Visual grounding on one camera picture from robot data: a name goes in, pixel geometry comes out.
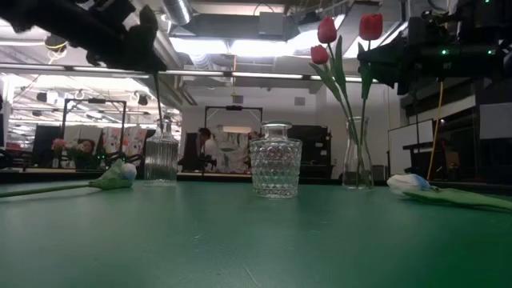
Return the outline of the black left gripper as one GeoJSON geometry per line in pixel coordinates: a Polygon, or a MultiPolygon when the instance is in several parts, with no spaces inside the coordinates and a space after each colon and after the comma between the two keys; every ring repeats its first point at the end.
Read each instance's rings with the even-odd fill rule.
{"type": "Polygon", "coordinates": [[[130,0],[59,0],[64,21],[70,29],[59,35],[72,46],[87,50],[92,66],[105,66],[153,73],[167,66],[154,51],[157,31],[151,27],[125,27],[124,21],[136,11],[130,0]],[[93,52],[114,52],[101,56],[93,52]]]}

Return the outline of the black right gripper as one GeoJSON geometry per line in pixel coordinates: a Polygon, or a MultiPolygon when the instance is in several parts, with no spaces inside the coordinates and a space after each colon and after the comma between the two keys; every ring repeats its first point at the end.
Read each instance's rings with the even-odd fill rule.
{"type": "Polygon", "coordinates": [[[357,59],[375,65],[374,80],[410,92],[421,78],[504,79],[505,44],[505,11],[444,15],[426,11],[408,21],[405,42],[359,52],[357,59]]]}

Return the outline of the red artificial tulip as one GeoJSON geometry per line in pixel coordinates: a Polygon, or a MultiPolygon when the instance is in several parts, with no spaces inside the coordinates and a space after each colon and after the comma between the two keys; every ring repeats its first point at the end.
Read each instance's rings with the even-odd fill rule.
{"type": "MultiPolygon", "coordinates": [[[[366,14],[359,23],[359,37],[367,41],[367,49],[362,44],[358,45],[358,52],[365,52],[371,49],[371,42],[378,40],[382,35],[383,19],[381,14],[366,14]]],[[[366,146],[366,102],[369,97],[371,84],[373,78],[371,76],[370,64],[363,60],[359,61],[359,73],[362,77],[362,115],[360,124],[360,139],[359,139],[359,165],[358,170],[362,177],[362,183],[366,188],[373,185],[371,172],[371,160],[366,146]]]]}
{"type": "MultiPolygon", "coordinates": [[[[328,44],[332,44],[336,40],[342,39],[338,36],[335,22],[331,17],[326,16],[323,20],[321,20],[320,24],[318,25],[317,38],[320,42],[320,45],[324,47],[327,47],[328,44]]],[[[335,57],[337,60],[342,62],[341,57],[336,53],[335,57]]]]}
{"type": "Polygon", "coordinates": [[[340,104],[346,121],[351,120],[354,116],[350,107],[342,62],[336,59],[331,44],[327,47],[313,46],[310,52],[313,61],[310,66],[340,104]]]}

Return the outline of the black artificial tulip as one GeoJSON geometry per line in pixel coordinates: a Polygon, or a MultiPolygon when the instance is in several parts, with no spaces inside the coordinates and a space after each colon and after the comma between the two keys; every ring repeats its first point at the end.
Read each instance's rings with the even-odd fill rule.
{"type": "MultiPolygon", "coordinates": [[[[154,55],[154,40],[156,38],[158,32],[158,21],[153,12],[153,10],[145,5],[141,11],[139,12],[139,21],[140,25],[146,30],[148,39],[146,40],[146,46],[149,49],[150,55],[154,55]]],[[[155,93],[158,102],[158,116],[159,116],[159,126],[160,131],[164,132],[163,127],[163,117],[162,117],[162,105],[160,98],[160,88],[158,81],[159,69],[157,64],[150,65],[150,72],[152,73],[154,79],[155,93]]]]}

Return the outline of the white artificial tulip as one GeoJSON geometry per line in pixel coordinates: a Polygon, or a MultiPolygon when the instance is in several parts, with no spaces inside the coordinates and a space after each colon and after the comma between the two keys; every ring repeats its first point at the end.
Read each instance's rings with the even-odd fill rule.
{"type": "Polygon", "coordinates": [[[17,190],[0,193],[0,198],[27,196],[32,194],[43,194],[61,190],[73,190],[79,188],[95,188],[100,190],[116,190],[121,188],[130,188],[134,184],[137,176],[137,169],[131,163],[124,163],[117,160],[105,173],[99,178],[89,181],[87,184],[75,184],[66,186],[54,186],[37,188],[32,190],[17,190]]]}
{"type": "Polygon", "coordinates": [[[441,189],[431,186],[427,180],[416,174],[394,175],[386,183],[391,192],[423,202],[512,212],[512,202],[464,190],[441,189]]]}

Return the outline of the ribbed glass vase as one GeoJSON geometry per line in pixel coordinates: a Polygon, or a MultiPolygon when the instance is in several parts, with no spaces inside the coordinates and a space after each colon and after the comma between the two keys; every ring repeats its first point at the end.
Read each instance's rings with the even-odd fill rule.
{"type": "Polygon", "coordinates": [[[147,186],[173,186],[178,176],[179,141],[171,133],[172,124],[158,120],[153,136],[146,140],[144,180],[147,186]]]}

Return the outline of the smooth slim glass vase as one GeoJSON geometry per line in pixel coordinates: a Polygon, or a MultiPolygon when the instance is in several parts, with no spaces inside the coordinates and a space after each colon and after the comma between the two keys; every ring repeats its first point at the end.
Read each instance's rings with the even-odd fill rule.
{"type": "Polygon", "coordinates": [[[346,121],[347,145],[342,167],[342,182],[347,189],[370,190],[374,186],[372,161],[367,145],[368,118],[346,121]]]}

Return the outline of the diamond-cut glass vase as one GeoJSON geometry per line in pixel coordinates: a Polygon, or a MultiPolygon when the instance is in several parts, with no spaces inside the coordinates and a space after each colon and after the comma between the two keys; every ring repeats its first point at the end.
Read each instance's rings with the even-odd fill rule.
{"type": "Polygon", "coordinates": [[[262,124],[263,136],[250,141],[253,190],[265,198],[293,198],[298,194],[302,141],[287,136],[289,122],[262,124]]]}

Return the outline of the black ceiling dome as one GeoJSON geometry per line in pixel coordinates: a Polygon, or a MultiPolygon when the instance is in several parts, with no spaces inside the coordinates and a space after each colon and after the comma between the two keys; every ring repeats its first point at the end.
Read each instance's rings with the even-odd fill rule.
{"type": "Polygon", "coordinates": [[[64,52],[67,49],[67,44],[67,40],[54,34],[48,35],[44,41],[44,46],[53,52],[64,52]]]}

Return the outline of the white patterned cloth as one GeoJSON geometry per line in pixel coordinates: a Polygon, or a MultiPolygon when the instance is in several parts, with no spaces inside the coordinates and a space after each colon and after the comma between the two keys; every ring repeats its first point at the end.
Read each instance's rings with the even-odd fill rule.
{"type": "Polygon", "coordinates": [[[117,127],[104,127],[102,129],[103,148],[108,154],[118,151],[122,148],[122,152],[127,156],[142,154],[147,129],[140,126],[127,127],[121,135],[121,129],[117,127]]]}
{"type": "Polygon", "coordinates": [[[211,130],[217,145],[217,172],[224,174],[246,174],[249,159],[248,134],[225,132],[223,126],[211,130]]]}

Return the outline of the person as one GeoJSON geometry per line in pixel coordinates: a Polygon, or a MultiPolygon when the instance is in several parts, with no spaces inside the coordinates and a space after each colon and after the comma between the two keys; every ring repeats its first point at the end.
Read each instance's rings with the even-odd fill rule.
{"type": "Polygon", "coordinates": [[[206,171],[214,172],[218,162],[218,145],[208,128],[198,129],[198,158],[206,171]]]}
{"type": "Polygon", "coordinates": [[[90,139],[81,139],[80,152],[76,158],[76,168],[79,170],[95,170],[98,166],[98,158],[94,154],[95,143],[90,139]]]}

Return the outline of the pink flower bouquet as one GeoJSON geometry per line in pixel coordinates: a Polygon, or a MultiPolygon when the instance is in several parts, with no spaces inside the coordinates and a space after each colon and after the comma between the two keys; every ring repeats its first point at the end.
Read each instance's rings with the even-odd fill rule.
{"type": "Polygon", "coordinates": [[[64,151],[65,152],[76,151],[76,150],[78,150],[78,148],[79,148],[79,145],[77,142],[66,141],[62,138],[54,139],[52,142],[52,145],[51,145],[52,151],[55,152],[56,154],[61,154],[64,151]]]}

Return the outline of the black cabinet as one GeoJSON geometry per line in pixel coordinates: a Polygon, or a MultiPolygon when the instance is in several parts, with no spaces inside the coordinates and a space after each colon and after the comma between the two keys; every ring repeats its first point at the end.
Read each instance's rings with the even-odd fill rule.
{"type": "Polygon", "coordinates": [[[300,178],[331,179],[331,133],[327,126],[293,125],[288,137],[302,142],[300,178]]]}

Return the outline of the black office chair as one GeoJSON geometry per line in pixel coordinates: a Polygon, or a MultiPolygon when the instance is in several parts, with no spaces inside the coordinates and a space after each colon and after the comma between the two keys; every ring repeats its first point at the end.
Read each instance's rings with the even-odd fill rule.
{"type": "Polygon", "coordinates": [[[181,159],[182,172],[193,172],[200,170],[198,133],[187,133],[183,156],[181,159]]]}

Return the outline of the grey ceiling air unit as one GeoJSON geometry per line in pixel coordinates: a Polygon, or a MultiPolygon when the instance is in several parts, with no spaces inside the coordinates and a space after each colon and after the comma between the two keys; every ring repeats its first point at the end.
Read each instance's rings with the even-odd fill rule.
{"type": "Polygon", "coordinates": [[[258,35],[268,38],[282,38],[284,36],[285,18],[283,14],[275,12],[260,12],[258,35]]]}

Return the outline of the long ceiling light bar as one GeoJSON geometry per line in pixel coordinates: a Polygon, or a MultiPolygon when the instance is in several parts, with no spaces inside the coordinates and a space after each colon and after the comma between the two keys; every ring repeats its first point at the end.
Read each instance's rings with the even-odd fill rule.
{"type": "MultiPolygon", "coordinates": [[[[106,67],[94,66],[61,66],[48,64],[20,64],[0,62],[0,72],[12,74],[56,74],[56,75],[75,75],[88,77],[126,77],[126,78],[148,78],[150,72],[141,72],[136,70],[119,70],[106,67]]],[[[320,81],[320,77],[312,74],[279,74],[279,73],[257,73],[241,71],[224,70],[165,70],[159,71],[162,75],[172,76],[196,76],[210,78],[260,78],[260,79],[278,79],[293,81],[320,81]]]]}

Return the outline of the green table mat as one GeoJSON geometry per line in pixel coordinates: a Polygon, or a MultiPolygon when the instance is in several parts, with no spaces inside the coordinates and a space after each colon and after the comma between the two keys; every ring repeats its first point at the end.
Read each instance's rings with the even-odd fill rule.
{"type": "Polygon", "coordinates": [[[512,288],[512,214],[387,188],[136,183],[0,199],[0,288],[512,288]]]}

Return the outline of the silver ceiling duct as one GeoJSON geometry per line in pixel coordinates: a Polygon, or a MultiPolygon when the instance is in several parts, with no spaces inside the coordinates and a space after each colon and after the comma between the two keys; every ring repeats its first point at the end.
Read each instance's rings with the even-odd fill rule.
{"type": "Polygon", "coordinates": [[[188,0],[162,0],[168,19],[177,26],[189,23],[193,17],[193,9],[188,0]]]}

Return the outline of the black rig frame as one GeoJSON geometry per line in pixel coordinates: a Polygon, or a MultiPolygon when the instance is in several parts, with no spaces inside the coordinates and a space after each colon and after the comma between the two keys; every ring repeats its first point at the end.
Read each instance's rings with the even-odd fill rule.
{"type": "Polygon", "coordinates": [[[222,131],[248,134],[262,130],[263,108],[240,105],[206,106],[203,126],[221,127],[222,131]]]}

